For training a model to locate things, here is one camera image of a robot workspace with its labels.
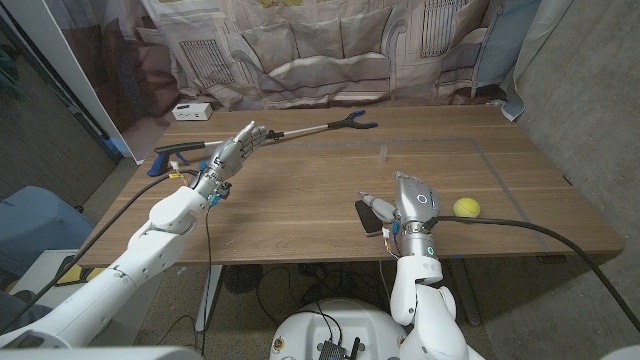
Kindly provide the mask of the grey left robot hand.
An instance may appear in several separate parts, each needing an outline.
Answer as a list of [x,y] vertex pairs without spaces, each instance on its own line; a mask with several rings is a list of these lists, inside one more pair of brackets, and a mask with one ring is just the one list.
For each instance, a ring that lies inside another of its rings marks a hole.
[[191,188],[203,198],[216,193],[240,171],[243,162],[263,144],[266,136],[266,127],[257,126],[252,121],[234,137],[224,140],[214,149],[205,168],[196,177]]

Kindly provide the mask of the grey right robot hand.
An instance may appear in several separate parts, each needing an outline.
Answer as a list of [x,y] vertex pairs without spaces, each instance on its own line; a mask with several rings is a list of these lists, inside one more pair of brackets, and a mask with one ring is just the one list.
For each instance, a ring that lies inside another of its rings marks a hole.
[[418,177],[396,171],[392,178],[396,181],[393,204],[359,191],[362,201],[383,223],[397,222],[406,233],[429,234],[440,212],[437,193]]

